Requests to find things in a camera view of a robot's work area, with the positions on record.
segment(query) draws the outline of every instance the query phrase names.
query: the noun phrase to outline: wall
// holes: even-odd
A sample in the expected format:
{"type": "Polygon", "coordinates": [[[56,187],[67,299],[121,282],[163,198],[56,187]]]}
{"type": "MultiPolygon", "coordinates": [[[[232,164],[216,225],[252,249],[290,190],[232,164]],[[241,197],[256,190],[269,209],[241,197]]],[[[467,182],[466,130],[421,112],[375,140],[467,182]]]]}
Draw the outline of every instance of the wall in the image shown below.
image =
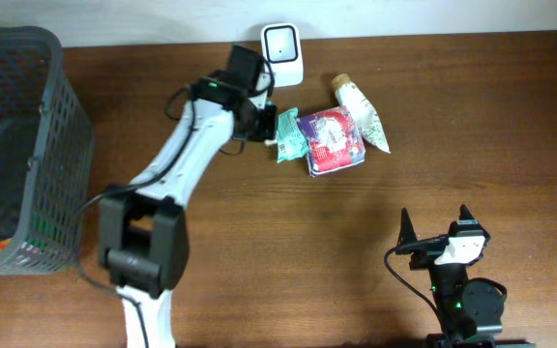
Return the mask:
{"type": "Polygon", "coordinates": [[[0,25],[65,46],[259,40],[292,21],[303,39],[557,29],[557,0],[0,0],[0,25]]]}

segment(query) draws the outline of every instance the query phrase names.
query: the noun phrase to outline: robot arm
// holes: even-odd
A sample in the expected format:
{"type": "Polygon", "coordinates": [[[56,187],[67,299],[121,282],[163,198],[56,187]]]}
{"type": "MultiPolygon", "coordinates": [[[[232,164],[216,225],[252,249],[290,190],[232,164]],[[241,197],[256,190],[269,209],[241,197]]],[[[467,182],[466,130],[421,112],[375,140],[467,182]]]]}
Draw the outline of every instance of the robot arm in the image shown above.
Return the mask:
{"type": "Polygon", "coordinates": [[[428,270],[435,301],[429,305],[440,321],[442,334],[428,335],[427,347],[536,347],[525,342],[508,344],[494,340],[495,335],[502,332],[507,289],[493,280],[470,279],[466,271],[483,258],[489,240],[489,233],[462,205],[459,219],[451,223],[448,234],[418,241],[407,210],[403,208],[397,246],[389,250],[385,263],[399,280],[402,279],[388,264],[388,255],[392,252],[411,254],[410,270],[428,270]]]}
{"type": "Polygon", "coordinates": [[[266,103],[274,78],[264,64],[270,69],[256,52],[234,46],[225,72],[192,84],[176,130],[131,181],[138,189],[101,201],[99,261],[126,298],[129,348],[175,346],[171,294],[189,259],[185,209],[210,160],[229,139],[275,137],[276,107],[266,103]],[[152,227],[135,225],[142,218],[152,227]]]}

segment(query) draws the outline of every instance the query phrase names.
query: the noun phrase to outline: wooden table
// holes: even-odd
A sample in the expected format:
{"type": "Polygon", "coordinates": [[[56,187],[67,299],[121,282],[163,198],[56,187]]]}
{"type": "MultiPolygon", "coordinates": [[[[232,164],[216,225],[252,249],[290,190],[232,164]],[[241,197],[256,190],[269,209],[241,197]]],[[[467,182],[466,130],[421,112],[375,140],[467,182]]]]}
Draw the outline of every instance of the wooden table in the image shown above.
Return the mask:
{"type": "MultiPolygon", "coordinates": [[[[469,270],[509,288],[501,338],[557,346],[557,32],[304,41],[305,80],[279,110],[336,106],[349,73],[380,112],[391,155],[310,178],[302,160],[250,144],[217,156],[188,210],[191,260],[175,289],[184,347],[330,347],[423,338],[439,327],[383,269],[400,210],[421,238],[467,204],[491,234],[469,270]]],[[[66,49],[65,70],[95,127],[90,193],[125,183],[174,125],[161,110],[186,82],[224,67],[230,45],[66,49]]],[[[97,212],[85,221],[97,267],[97,212]]],[[[428,275],[392,264],[417,288],[428,275]]],[[[122,347],[121,304],[72,271],[0,277],[0,347],[122,347]]]]}

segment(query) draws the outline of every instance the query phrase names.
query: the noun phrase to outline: gray plastic basket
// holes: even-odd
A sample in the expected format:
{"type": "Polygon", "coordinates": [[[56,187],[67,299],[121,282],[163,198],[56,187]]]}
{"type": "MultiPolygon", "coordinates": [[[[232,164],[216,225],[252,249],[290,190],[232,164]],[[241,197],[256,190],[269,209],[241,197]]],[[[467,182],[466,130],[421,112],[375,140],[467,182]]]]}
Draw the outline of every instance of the gray plastic basket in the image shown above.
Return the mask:
{"type": "Polygon", "coordinates": [[[42,28],[0,28],[0,275],[55,272],[80,243],[92,126],[42,28]]]}

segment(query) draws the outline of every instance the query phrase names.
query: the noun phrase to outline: food package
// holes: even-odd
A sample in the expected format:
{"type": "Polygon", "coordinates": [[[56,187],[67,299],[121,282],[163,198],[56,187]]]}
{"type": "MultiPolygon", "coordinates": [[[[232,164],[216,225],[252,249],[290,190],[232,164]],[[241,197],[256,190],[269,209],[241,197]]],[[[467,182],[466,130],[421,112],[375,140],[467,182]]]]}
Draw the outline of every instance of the food package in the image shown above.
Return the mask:
{"type": "Polygon", "coordinates": [[[297,120],[308,141],[308,172],[312,177],[365,161],[363,138],[345,106],[297,120]]]}
{"type": "Polygon", "coordinates": [[[347,73],[333,79],[338,104],[347,106],[363,138],[385,153],[390,153],[388,140],[377,111],[363,92],[352,82],[347,73]]]}
{"type": "Polygon", "coordinates": [[[299,159],[308,152],[307,140],[300,132],[300,129],[298,129],[297,117],[297,107],[289,109],[278,116],[277,163],[281,163],[284,160],[299,159]]]}

